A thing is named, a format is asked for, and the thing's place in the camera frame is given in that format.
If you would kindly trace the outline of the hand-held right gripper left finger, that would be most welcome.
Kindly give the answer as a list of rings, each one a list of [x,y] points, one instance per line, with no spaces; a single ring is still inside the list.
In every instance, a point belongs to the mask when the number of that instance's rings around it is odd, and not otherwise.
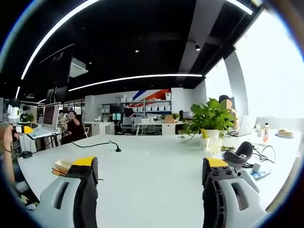
[[[36,221],[43,228],[96,228],[98,159],[72,163],[40,195]]]

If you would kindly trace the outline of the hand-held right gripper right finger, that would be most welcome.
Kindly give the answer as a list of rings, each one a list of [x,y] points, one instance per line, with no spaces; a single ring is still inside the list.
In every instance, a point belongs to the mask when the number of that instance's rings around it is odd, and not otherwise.
[[[253,228],[266,216],[254,179],[217,158],[202,165],[204,228]]]

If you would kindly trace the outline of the person's left hand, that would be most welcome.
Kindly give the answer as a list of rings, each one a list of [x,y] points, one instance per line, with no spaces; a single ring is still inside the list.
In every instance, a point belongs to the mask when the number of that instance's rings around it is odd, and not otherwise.
[[[11,144],[13,142],[13,137],[19,138],[19,134],[14,131],[13,125],[9,124],[5,129],[3,137],[3,148],[5,152],[11,152]]]

